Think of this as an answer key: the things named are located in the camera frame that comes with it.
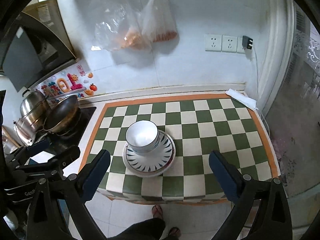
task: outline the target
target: power outlet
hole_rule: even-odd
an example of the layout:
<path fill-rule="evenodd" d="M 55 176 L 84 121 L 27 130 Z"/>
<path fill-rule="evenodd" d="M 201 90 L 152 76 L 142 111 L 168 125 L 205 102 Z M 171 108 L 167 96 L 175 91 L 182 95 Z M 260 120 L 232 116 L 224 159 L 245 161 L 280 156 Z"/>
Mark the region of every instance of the power outlet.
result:
<path fill-rule="evenodd" d="M 238 37 L 237 53 L 243 53 L 243 54 L 245 53 L 242 46 L 242 37 Z"/>
<path fill-rule="evenodd" d="M 205 50 L 221 51 L 222 35 L 206 34 L 204 36 Z"/>
<path fill-rule="evenodd" d="M 237 51 L 237 37 L 222 36 L 222 51 L 224 52 L 236 52 Z"/>

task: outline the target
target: blue patterned plate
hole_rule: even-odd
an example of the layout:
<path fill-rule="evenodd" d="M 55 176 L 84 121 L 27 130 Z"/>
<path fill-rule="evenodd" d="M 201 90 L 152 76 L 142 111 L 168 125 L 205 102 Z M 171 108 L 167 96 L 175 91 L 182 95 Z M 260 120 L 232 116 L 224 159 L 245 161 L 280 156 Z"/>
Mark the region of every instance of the blue patterned plate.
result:
<path fill-rule="evenodd" d="M 123 156 L 124 164 L 130 170 L 133 169 L 139 173 L 163 173 L 173 161 L 172 155 L 175 155 L 175 146 L 167 133 L 159 130 L 159 135 L 158 146 L 145 156 L 136 154 L 130 145 L 126 144 Z"/>

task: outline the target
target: white plate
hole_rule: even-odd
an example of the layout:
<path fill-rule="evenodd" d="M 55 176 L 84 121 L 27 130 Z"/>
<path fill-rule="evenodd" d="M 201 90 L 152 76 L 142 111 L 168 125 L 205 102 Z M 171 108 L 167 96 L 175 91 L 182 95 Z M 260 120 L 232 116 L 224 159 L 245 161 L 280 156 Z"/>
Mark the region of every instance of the white plate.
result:
<path fill-rule="evenodd" d="M 138 177 L 155 177 L 164 173 L 176 155 L 176 148 L 170 135 L 159 130 L 160 143 L 148 155 L 141 156 L 130 149 L 126 143 L 122 159 L 124 165 Z"/>

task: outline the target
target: stacked dishes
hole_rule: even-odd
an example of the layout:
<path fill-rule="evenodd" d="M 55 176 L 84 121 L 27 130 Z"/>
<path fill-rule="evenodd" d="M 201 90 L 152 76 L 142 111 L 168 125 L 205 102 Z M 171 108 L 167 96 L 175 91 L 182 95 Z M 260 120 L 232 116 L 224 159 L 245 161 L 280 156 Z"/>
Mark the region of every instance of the stacked dishes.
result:
<path fill-rule="evenodd" d="M 138 177 L 155 177 L 164 173 L 176 155 L 172 138 L 158 130 L 151 121 L 138 121 L 126 132 L 123 151 L 125 166 Z"/>

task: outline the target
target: table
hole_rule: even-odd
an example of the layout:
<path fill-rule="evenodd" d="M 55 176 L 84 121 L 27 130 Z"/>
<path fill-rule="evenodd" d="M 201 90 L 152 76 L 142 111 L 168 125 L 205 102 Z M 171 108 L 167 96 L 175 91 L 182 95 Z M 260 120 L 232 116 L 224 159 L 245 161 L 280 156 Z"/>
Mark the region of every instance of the table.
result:
<path fill-rule="evenodd" d="M 153 121 L 174 140 L 176 157 L 161 176 L 139 178 L 124 165 L 128 127 Z M 269 180 L 278 176 L 274 151 L 258 115 L 226 94 L 158 97 L 108 103 L 93 130 L 81 167 L 106 149 L 111 165 L 98 190 L 136 202 L 214 202 L 225 198 L 208 159 L 219 150 L 242 174 Z"/>

